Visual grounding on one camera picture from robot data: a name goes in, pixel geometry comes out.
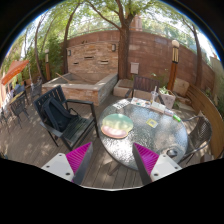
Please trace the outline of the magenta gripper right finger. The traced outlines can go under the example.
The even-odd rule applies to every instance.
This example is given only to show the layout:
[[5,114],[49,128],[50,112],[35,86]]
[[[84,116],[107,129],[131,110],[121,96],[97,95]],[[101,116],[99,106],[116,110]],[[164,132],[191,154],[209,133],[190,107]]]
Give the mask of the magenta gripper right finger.
[[181,167],[168,155],[158,155],[137,143],[133,144],[132,152],[144,185],[181,170]]

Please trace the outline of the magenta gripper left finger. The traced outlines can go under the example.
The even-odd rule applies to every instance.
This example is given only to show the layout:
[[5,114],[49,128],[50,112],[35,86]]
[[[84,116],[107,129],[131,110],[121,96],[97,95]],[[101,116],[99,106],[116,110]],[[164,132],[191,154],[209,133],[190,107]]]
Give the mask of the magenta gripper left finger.
[[58,153],[43,165],[42,169],[80,185],[84,179],[92,153],[93,146],[89,142],[67,154]]

